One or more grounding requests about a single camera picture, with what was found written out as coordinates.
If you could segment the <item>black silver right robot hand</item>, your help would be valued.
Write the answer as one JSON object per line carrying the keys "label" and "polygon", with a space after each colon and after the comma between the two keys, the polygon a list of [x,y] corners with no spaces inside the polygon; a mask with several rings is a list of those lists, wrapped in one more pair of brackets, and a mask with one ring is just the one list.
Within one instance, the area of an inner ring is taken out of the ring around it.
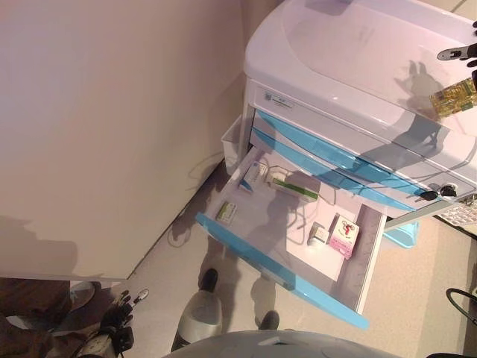
{"label": "black silver right robot hand", "polygon": [[467,60],[467,67],[472,69],[471,79],[476,87],[476,43],[457,48],[448,48],[437,54],[437,59],[441,61],[448,60]]}

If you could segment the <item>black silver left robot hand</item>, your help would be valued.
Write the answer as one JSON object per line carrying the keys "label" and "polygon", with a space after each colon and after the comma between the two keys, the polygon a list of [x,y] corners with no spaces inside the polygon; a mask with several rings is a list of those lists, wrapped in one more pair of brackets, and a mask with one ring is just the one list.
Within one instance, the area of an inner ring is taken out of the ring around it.
{"label": "black silver left robot hand", "polygon": [[100,328],[119,330],[125,327],[133,317],[133,310],[149,296],[149,290],[141,290],[135,297],[131,297],[129,290],[124,290],[105,312]]}

